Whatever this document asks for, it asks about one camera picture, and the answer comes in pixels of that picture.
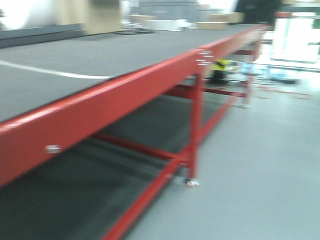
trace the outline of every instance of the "black cable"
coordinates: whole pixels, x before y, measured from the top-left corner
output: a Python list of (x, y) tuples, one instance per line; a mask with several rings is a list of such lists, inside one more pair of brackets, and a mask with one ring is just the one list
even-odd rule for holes
[(153, 34), (156, 31), (144, 29), (144, 28), (134, 28), (134, 29), (128, 29), (128, 30), (121, 30), (116, 31), (114, 34), (118, 35), (137, 35), (137, 34)]

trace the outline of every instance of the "wall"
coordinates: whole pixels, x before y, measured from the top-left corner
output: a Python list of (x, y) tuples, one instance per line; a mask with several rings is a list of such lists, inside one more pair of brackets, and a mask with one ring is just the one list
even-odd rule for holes
[(55, 0), (0, 0), (3, 30), (35, 28), (56, 24)]
[(238, 0), (198, 0), (200, 4), (208, 4), (213, 9), (223, 9), (224, 12), (233, 12)]

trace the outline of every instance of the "conveyor belt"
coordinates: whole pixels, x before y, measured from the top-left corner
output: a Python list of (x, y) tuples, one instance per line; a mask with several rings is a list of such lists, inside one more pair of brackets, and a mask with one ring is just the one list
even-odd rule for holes
[[(205, 119), (225, 97), (206, 96)], [(103, 132), (178, 152), (190, 107), (188, 99), (160, 96)], [(87, 139), (0, 189), (0, 239), (99, 240), (164, 164)]]
[[(1, 49), (0, 122), (105, 81), (43, 73), (39, 69), (118, 77), (252, 27), (240, 24), (223, 31), (108, 33)], [(36, 69), (21, 69), (25, 66)]]

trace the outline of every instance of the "red metal frame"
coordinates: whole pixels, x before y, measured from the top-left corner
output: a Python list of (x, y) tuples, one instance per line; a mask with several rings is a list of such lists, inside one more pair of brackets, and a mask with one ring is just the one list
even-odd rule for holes
[[(94, 135), (100, 140), (168, 161), (159, 176), (103, 238), (120, 239), (180, 165), (186, 164), (189, 168), (188, 177), (195, 178), (201, 140), (237, 97), (249, 99), (249, 81), (246, 93), (204, 88), (204, 67), (196, 61), (200, 54), (211, 51), (214, 61), (236, 52), (243, 44), (253, 43), (253, 51), (239, 53), (256, 58), (262, 39), (260, 32), (266, 29), (264, 25), (253, 27), (0, 123), (0, 186), (54, 157), (55, 154), (46, 152), (48, 145), (59, 145), (64, 151), (163, 93), (191, 99), (190, 140), (178, 154), (101, 133)], [(194, 86), (179, 85), (190, 75), (197, 76)], [(204, 125), (203, 92), (230, 95), (229, 100)]]

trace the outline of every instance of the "metal bolt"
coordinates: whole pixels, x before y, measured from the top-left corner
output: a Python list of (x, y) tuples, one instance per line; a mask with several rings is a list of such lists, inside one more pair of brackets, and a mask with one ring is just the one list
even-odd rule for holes
[(58, 154), (61, 152), (59, 145), (48, 145), (45, 147), (45, 150), (48, 154)]

